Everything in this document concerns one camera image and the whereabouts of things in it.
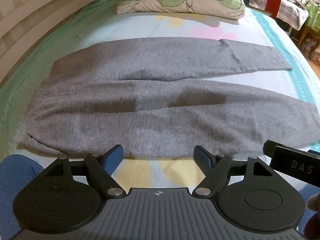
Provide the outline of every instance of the striped wallpaper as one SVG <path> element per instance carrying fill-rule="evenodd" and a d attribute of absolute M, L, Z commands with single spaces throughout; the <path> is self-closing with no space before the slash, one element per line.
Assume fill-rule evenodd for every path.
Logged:
<path fill-rule="evenodd" d="M 3 19 L 28 1 L 30 0 L 0 0 L 0 27 Z M 0 59 L 22 36 L 39 22 L 73 1 L 75 0 L 53 0 L 24 18 L 15 26 L 12 26 L 12 28 L 10 26 L 9 32 L 5 33 L 2 37 L 0 35 Z"/>

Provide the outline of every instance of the pillow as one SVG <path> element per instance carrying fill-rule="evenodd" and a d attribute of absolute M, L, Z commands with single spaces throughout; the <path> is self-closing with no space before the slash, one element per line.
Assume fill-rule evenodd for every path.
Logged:
<path fill-rule="evenodd" d="M 243 0 L 121 0 L 117 14 L 131 12 L 195 13 L 229 19 L 244 16 Z"/>

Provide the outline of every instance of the crosshair logo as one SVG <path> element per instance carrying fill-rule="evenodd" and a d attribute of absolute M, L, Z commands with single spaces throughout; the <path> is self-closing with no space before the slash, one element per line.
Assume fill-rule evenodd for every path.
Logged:
<path fill-rule="evenodd" d="M 158 190 L 156 193 L 154 193 L 154 194 L 156 194 L 158 197 L 159 196 L 161 196 L 162 194 L 164 194 L 162 191 L 160 191 L 160 190 Z"/>

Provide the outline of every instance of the gray fabric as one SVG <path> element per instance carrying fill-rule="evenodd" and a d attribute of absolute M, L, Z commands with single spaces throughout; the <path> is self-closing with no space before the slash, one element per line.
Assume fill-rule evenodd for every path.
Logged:
<path fill-rule="evenodd" d="M 125 156 L 192 157 L 195 145 L 234 154 L 262 150 L 268 139 L 292 147 L 320 140 L 314 105 L 254 87 L 200 79 L 48 83 L 35 92 L 19 142 L 57 156 L 121 144 Z"/>
<path fill-rule="evenodd" d="M 54 63 L 50 81 L 172 81 L 286 69 L 292 67 L 273 47 L 230 40 L 156 37 L 98 43 L 71 53 Z"/>

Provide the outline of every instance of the blue trousers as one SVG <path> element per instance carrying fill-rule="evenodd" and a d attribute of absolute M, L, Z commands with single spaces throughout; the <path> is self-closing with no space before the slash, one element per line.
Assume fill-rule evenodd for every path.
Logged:
<path fill-rule="evenodd" d="M 9 240 L 21 231 L 12 211 L 13 200 L 43 169 L 37 162 L 18 154 L 8 156 L 0 163 L 0 236 L 2 240 Z M 300 194 L 306 202 L 308 198 L 319 192 L 318 187 L 306 185 Z M 306 209 L 299 224 L 299 232 L 303 232 L 305 224 L 313 214 L 313 211 Z"/>

